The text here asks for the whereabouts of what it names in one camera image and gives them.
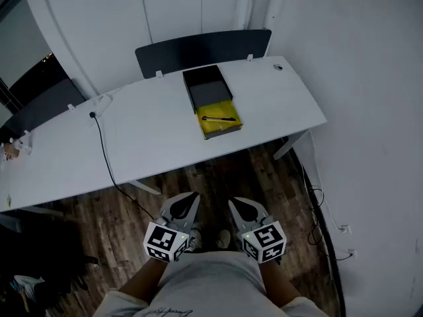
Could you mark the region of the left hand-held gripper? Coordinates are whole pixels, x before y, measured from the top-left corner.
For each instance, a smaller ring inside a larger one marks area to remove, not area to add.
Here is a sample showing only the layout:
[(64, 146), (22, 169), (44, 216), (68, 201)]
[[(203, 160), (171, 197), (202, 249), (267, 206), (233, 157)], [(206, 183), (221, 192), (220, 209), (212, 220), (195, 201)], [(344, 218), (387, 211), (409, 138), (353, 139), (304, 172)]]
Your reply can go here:
[(188, 248), (199, 204), (198, 192), (181, 193), (166, 200), (160, 216), (149, 223), (145, 233), (146, 254), (166, 263), (177, 261)]

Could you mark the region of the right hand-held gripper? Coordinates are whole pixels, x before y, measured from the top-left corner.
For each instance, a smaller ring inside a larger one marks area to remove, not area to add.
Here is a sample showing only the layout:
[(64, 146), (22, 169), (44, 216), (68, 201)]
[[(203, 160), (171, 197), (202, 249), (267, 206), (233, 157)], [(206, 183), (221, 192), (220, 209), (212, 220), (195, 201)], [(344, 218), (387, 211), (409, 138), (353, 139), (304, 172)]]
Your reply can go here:
[(244, 197), (232, 197), (228, 201), (233, 220), (241, 233), (244, 253), (263, 264), (280, 258), (286, 248), (287, 238), (279, 221), (267, 216), (260, 203)]

